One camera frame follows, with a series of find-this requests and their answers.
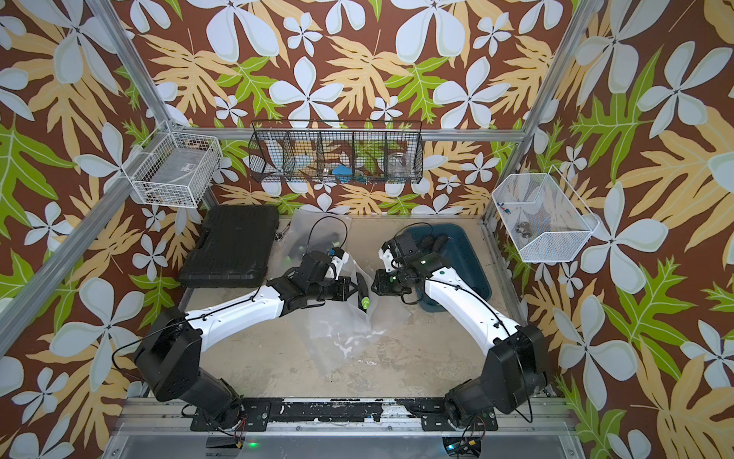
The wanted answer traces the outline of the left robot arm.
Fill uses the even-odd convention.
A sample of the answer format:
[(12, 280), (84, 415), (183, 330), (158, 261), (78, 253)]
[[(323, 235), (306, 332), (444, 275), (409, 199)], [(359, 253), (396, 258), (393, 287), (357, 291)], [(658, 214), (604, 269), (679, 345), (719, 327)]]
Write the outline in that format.
[(193, 405), (214, 428), (233, 428), (244, 418), (244, 399), (222, 379), (202, 369), (200, 357), (226, 338), (256, 324), (292, 312), (347, 303), (365, 314), (371, 305), (361, 273), (344, 275), (350, 261), (340, 248), (307, 252), (300, 265), (266, 281), (250, 296), (194, 310), (161, 315), (141, 340), (134, 363), (159, 402), (181, 400)]

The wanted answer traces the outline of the purple eggplant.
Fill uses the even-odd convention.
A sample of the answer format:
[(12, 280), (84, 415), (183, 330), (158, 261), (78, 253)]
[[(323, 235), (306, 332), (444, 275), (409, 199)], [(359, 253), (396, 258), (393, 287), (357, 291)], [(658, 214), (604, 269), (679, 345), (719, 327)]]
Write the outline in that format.
[(309, 237), (304, 234), (294, 243), (288, 250), (288, 256), (292, 259), (301, 259), (306, 252), (317, 251), (325, 252), (341, 244), (341, 238), (336, 233), (327, 233), (325, 235), (312, 235)]
[(357, 293), (359, 294), (359, 310), (367, 314), (371, 306), (370, 289), (362, 273), (357, 273)]

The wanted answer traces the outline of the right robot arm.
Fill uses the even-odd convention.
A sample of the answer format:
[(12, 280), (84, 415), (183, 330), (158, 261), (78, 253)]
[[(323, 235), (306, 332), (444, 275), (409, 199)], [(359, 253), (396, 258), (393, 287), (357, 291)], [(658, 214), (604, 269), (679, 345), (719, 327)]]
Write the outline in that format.
[(513, 413), (548, 386), (548, 346), (537, 327), (499, 312), (443, 256), (421, 249), (410, 234), (396, 234), (382, 244), (378, 256), (383, 268), (376, 272), (374, 293), (424, 294), (451, 313), (485, 356), (481, 375), (455, 386), (443, 399), (453, 426), (463, 428), (493, 410)]

